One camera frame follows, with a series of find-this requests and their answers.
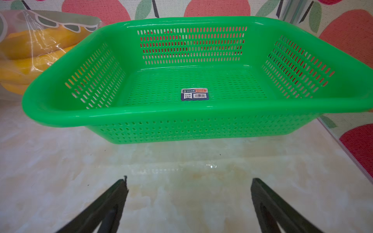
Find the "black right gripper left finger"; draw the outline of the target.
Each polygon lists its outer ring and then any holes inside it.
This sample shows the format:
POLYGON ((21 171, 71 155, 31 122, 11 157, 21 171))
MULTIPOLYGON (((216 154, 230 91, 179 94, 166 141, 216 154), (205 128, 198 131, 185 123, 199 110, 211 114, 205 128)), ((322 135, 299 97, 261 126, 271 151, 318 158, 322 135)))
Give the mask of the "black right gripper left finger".
POLYGON ((58 232, 92 233, 97 229, 99 233, 116 233, 128 192, 124 176, 58 232))

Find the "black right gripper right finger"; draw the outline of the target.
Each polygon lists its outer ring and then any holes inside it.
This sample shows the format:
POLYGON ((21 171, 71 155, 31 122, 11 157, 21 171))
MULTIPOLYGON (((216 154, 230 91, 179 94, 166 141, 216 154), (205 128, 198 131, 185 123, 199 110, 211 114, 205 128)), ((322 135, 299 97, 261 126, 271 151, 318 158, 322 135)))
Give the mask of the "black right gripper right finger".
POLYGON ((320 233, 321 230, 298 213, 261 179, 251 184, 252 201, 263 233, 320 233))

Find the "bananas in far bag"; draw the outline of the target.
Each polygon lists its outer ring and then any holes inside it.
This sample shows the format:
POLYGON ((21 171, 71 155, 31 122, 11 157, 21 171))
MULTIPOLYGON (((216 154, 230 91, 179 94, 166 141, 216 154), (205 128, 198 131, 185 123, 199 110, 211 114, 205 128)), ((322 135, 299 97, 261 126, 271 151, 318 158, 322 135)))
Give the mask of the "bananas in far bag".
POLYGON ((64 26, 9 34, 1 42, 1 86, 22 95, 41 73, 90 35, 64 26))

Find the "empty green plastic basket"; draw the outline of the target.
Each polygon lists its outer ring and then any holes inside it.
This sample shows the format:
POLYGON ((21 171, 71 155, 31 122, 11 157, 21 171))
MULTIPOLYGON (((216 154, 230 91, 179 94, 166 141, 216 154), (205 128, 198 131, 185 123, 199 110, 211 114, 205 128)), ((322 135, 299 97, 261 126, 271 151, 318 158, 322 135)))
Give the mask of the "empty green plastic basket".
POLYGON ((280 136, 373 107, 373 71, 266 17, 134 20, 98 29, 38 76, 25 114, 114 144, 280 136))

